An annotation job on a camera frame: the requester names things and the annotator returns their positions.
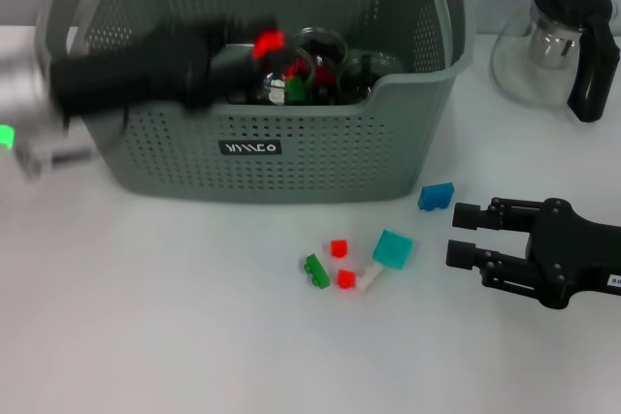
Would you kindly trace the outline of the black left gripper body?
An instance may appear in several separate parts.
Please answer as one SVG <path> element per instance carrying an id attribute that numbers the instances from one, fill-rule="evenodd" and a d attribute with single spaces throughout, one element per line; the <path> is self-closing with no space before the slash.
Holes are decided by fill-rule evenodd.
<path id="1" fill-rule="evenodd" d="M 198 27 L 160 27 L 127 47 L 50 63 L 50 98 L 65 117 L 177 102 L 188 109 L 208 101 L 216 33 Z"/>

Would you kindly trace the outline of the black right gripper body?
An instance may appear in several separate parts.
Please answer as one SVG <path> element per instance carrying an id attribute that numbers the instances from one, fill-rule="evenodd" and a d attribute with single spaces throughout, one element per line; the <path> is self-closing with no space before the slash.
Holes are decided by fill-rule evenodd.
<path id="1" fill-rule="evenodd" d="M 581 292 L 620 294 L 620 228 L 584 219 L 567 201 L 542 203 L 527 252 L 539 270 L 536 294 L 545 307 L 564 309 Z"/>

